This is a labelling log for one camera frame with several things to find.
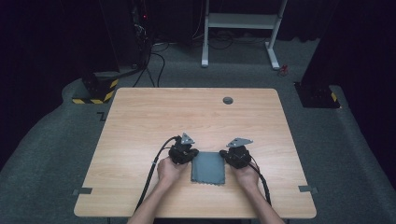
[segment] human hand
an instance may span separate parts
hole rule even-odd
[[[236,181],[243,189],[257,189],[259,182],[259,175],[250,166],[246,166],[240,169],[236,169],[231,166],[233,174],[236,177]]]
[[[160,160],[157,167],[158,177],[160,181],[169,185],[173,185],[179,178],[181,173],[186,169],[187,163],[174,164],[170,157]]]

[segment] yellow and black hazard tape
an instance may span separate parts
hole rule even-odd
[[[117,84],[119,83],[119,80],[116,79],[111,82],[109,89],[107,91],[107,94],[103,99],[98,99],[98,98],[73,98],[73,103],[77,105],[85,105],[85,104],[95,104],[95,105],[100,105],[100,104],[107,104],[111,97],[114,94],[114,90],[116,89]]]

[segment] person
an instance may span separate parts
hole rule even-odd
[[[186,167],[187,163],[174,164],[169,157],[162,159],[157,167],[159,177],[157,185],[134,212],[132,217],[129,218],[127,224],[152,224],[161,199],[177,182],[180,178],[180,174],[186,169]],[[252,204],[261,224],[284,223],[277,212],[267,201],[265,201],[264,197],[260,193],[258,187],[258,174],[249,166],[241,169],[231,168],[238,184]]]

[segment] folded cloth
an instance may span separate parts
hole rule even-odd
[[[225,183],[224,159],[218,152],[203,152],[192,160],[191,181],[212,185]]]

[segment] wooden table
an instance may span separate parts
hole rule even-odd
[[[223,103],[226,96],[233,98],[231,105]],[[276,91],[207,88],[118,89],[82,186],[92,192],[79,194],[75,214],[130,217],[158,150],[183,133],[200,151],[228,149],[235,137],[252,139],[247,149],[261,167],[279,215],[316,215],[310,192],[298,188],[307,183]],[[255,217],[228,164],[225,172],[224,186],[191,183],[189,164],[157,217]],[[155,172],[147,195],[157,181]]]

